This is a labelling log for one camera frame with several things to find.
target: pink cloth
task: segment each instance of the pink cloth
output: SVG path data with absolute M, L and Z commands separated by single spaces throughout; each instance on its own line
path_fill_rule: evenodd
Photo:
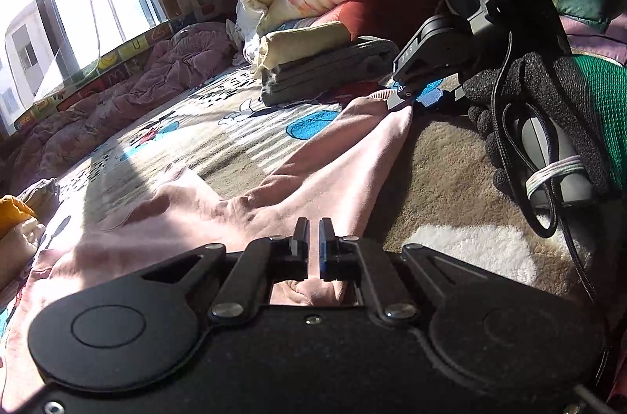
M 170 165 L 152 199 L 103 220 L 79 244 L 40 253 L 8 329 L 1 405 L 14 410 L 42 386 L 26 343 L 31 321 L 51 302 L 210 242 L 240 251 L 253 239 L 291 235 L 298 217 L 330 217 L 337 235 L 361 235 L 411 122 L 411 108 L 388 112 L 390 91 L 353 100 L 247 193 L 222 199 L 193 172 Z M 338 304 L 339 282 L 319 279 L 317 231 L 309 278 L 286 281 L 274 304 Z
M 231 63 L 224 24 L 195 24 L 157 43 L 146 71 L 37 124 L 12 155 L 10 191 L 59 177 L 109 137 Z

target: cartoon print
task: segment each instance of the cartoon print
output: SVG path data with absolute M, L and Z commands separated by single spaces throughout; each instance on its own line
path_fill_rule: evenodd
M 427 84 L 427 86 L 422 90 L 420 95 L 416 96 L 415 101 L 422 103 L 422 105 L 426 107 L 437 103 L 444 94 L 443 91 L 440 89 L 440 83 L 442 83 L 443 80 L 444 78 L 442 78 L 441 80 L 432 81 L 431 83 Z M 400 84 L 400 82 L 398 81 L 395 81 L 394 83 L 392 83 L 392 85 L 390 85 L 389 88 L 397 90 L 401 87 L 402 84 Z
M 104 154 L 98 159 L 93 159 L 92 162 L 86 165 L 80 172 L 76 173 L 69 183 L 61 185 L 59 200 L 65 201 L 71 193 L 76 193 L 86 188 L 87 185 L 96 180 L 104 172 L 105 165 L 109 160 L 109 154 Z
M 118 64 L 118 62 L 120 62 L 120 56 L 118 55 L 117 50 L 106 53 L 105 55 L 102 55 L 98 61 L 98 70 L 104 72 L 106 69 Z
M 70 223 L 71 219 L 72 219 L 71 215 L 66 216 L 63 219 L 63 221 L 59 223 L 59 226 L 56 228 L 56 230 L 50 235 L 50 239 L 48 239 L 48 230 L 46 230 L 44 235 L 42 235 L 42 240 L 40 242 L 40 250 L 47 250 L 52 244 L 52 241 L 54 241 L 54 238 L 57 237 L 59 234 L 61 234 L 62 231 L 65 230 L 65 227 L 68 226 L 68 223 Z
M 179 126 L 178 121 L 172 121 L 165 124 L 165 126 L 151 127 L 146 133 L 140 136 L 131 147 L 124 149 L 124 152 L 118 157 L 120 163 L 123 163 L 134 154 L 137 154 L 137 152 L 145 148 L 150 142 L 161 140 L 167 133 L 176 131 L 179 129 Z
M 9 322 L 9 308 L 7 306 L 4 307 L 2 312 L 0 313 L 0 338 L 6 331 L 6 325 Z
M 340 112 L 334 110 L 321 110 L 289 124 L 285 132 L 297 140 L 309 140 L 333 122 L 339 114 Z
M 305 103 L 315 105 L 329 105 L 339 103 L 342 108 L 346 108 L 346 105 L 348 105 L 350 101 L 355 99 L 355 97 L 368 96 L 378 89 L 381 89 L 381 86 L 375 81 L 357 81 L 355 83 L 348 83 L 347 85 L 344 85 L 343 87 L 340 87 L 338 89 L 329 90 L 315 99 L 303 99 L 300 101 L 281 103 L 275 106 L 265 106 L 262 103 L 255 102 L 256 105 L 259 106 L 259 109 L 257 110 L 253 109 L 253 99 L 247 99 L 241 105 L 239 105 L 238 110 L 231 112 L 230 114 L 227 114 L 222 119 L 220 119 L 218 124 L 236 124 L 249 118 L 267 116 L 279 110 L 293 108 Z
M 257 80 L 254 80 L 246 70 L 230 72 L 205 81 L 203 87 L 194 94 L 191 94 L 189 99 L 196 99 L 203 105 L 212 105 L 217 101 L 229 99 L 241 89 L 250 87 L 256 83 L 258 83 Z

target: yellow cloth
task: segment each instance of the yellow cloth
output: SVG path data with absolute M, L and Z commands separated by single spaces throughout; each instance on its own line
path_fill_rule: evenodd
M 259 51 L 251 67 L 253 77 L 261 78 L 262 68 L 272 69 L 348 43 L 350 32 L 341 22 L 271 32 L 261 38 Z
M 17 224 L 33 217 L 34 211 L 24 202 L 11 195 L 3 196 L 0 198 L 0 239 Z

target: black cable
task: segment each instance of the black cable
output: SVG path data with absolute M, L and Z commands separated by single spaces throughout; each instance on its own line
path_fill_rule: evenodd
M 494 86 L 492 87 L 492 92 L 490 95 L 490 113 L 492 126 L 494 129 L 494 136 L 496 138 L 498 154 L 500 156 L 501 163 L 503 164 L 503 170 L 505 171 L 507 181 L 511 187 L 514 200 L 520 207 L 520 210 L 525 219 L 538 236 L 545 239 L 550 238 L 556 232 L 557 227 L 561 226 L 562 233 L 564 235 L 564 241 L 566 242 L 566 247 L 568 248 L 571 260 L 573 261 L 573 265 L 575 267 L 575 271 L 577 272 L 577 276 L 579 277 L 579 281 L 581 282 L 581 285 L 583 286 L 583 289 L 585 290 L 585 293 L 592 303 L 593 307 L 600 315 L 601 320 L 603 321 L 604 334 L 606 336 L 606 339 L 609 340 L 609 324 L 607 323 L 607 318 L 604 316 L 603 311 L 598 306 L 594 287 L 587 274 L 585 273 L 584 265 L 581 262 L 581 257 L 579 256 L 575 243 L 573 242 L 573 236 L 571 235 L 571 231 L 567 224 L 567 221 L 561 215 L 560 208 L 562 203 L 562 192 L 559 183 L 557 182 L 557 179 L 551 178 L 542 185 L 549 205 L 549 226 L 545 227 L 540 223 L 540 220 L 538 220 L 534 208 L 531 205 L 531 202 L 527 196 L 527 192 L 523 189 L 518 178 L 518 169 L 515 168 L 515 166 L 513 165 L 510 150 L 513 152 L 513 154 L 518 156 L 518 158 L 526 165 L 526 167 L 532 173 L 535 173 L 538 170 L 535 164 L 527 155 L 527 153 L 518 145 L 518 142 L 512 137 L 510 133 L 508 115 L 514 108 L 514 105 L 512 103 L 507 103 L 503 106 L 503 108 L 501 108 L 502 105 L 500 103 L 500 98 L 502 96 L 503 86 L 507 80 L 507 75 L 509 74 L 509 69 L 512 65 L 512 52 L 513 32 L 509 31 L 507 38 L 506 58 L 501 65 L 501 69 L 497 75 L 497 79 L 494 83 Z M 526 113 L 538 119 L 540 125 L 542 126 L 542 130 L 547 139 L 547 147 L 549 153 L 548 164 L 556 162 L 556 144 L 555 140 L 551 139 L 551 137 L 555 136 L 555 127 L 553 123 L 536 105 L 530 102 L 526 102 L 522 104 L 522 106 L 524 107 Z M 595 385 L 598 385 L 601 380 L 607 364 L 608 357 L 609 350 L 607 347 L 605 347 L 603 349 L 603 353 L 600 359 L 600 365 L 594 379 Z

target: bedsheet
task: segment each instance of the bedsheet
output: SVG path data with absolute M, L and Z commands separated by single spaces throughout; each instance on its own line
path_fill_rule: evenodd
M 223 198 L 239 195 L 324 129 L 354 97 L 380 89 L 363 81 L 312 100 L 266 107 L 258 100 L 260 82 L 248 69 L 230 68 L 185 91 L 62 177 L 62 203 L 38 253 L 68 250 L 116 208 L 148 198 L 158 173 L 173 161 L 192 169 Z M 448 78 L 441 87 L 454 83 Z M 466 117 L 416 116 L 364 235 L 390 251 L 421 242 L 513 280 L 571 294 L 576 275 L 563 239 L 533 234 L 519 209 L 494 189 L 492 175 L 484 142 Z M 620 204 L 606 205 L 569 215 L 601 294 L 602 280 L 611 285 L 616 275 L 625 230 L 622 210 Z M 0 327 L 7 324 L 7 331 L 20 296 L 0 313 Z

